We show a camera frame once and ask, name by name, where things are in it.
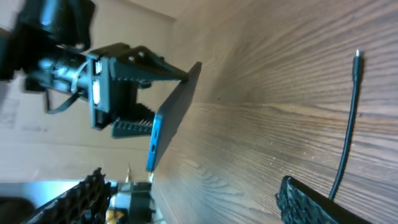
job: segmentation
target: black mount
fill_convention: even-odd
[[[137,103],[138,89],[153,81],[187,81],[188,74],[147,47],[122,43],[88,50],[95,5],[90,0],[27,0],[12,32],[0,30],[0,80],[26,74],[24,89],[44,93],[48,114],[77,99],[90,104],[91,126],[112,124],[114,138],[150,135],[155,113]],[[49,91],[71,97],[53,109]]]

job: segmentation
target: black cable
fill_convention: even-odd
[[[344,171],[347,166],[349,149],[351,147],[351,142],[353,138],[353,131],[355,125],[356,110],[359,101],[359,92],[361,89],[362,74],[364,67],[364,59],[362,52],[356,51],[356,55],[353,61],[353,96],[351,99],[351,109],[349,111],[349,118],[346,130],[346,137],[344,141],[343,152],[340,158],[340,165],[338,166],[335,182],[330,190],[329,200],[334,200],[337,194],[338,187],[340,186],[341,180],[343,180]]]

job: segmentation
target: wall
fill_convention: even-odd
[[[195,0],[129,0],[137,5],[159,12],[171,18],[178,18]]]
[[[91,28],[93,47],[115,42],[146,45],[158,54],[167,49],[173,23],[169,17],[129,2],[96,0],[97,14]],[[21,1],[1,0],[0,26],[10,28]],[[122,180],[130,164],[134,180],[146,180],[146,153],[149,138],[115,140],[110,128],[90,128],[85,102],[76,102],[68,111],[44,114],[43,96],[21,92],[20,77],[0,84],[0,181],[76,179],[102,167],[107,177]],[[157,99],[163,86],[141,93],[139,100]],[[55,105],[67,96],[54,93]],[[157,109],[160,101],[148,103]]]

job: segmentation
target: wooden table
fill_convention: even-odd
[[[197,1],[166,60],[203,62],[193,104],[155,172],[167,223],[280,223],[292,175],[327,196],[340,161],[352,60],[366,70],[335,202],[398,222],[398,1]]]

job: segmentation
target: robotic arm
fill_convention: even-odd
[[[77,99],[90,104],[91,126],[112,125],[114,138],[150,135],[155,113],[137,103],[137,90],[156,80],[187,81],[188,74],[148,48],[117,43],[91,46],[91,0],[27,0],[11,32],[0,30],[0,80],[26,74],[24,90],[45,95],[48,114]],[[70,95],[52,108],[49,89]]]

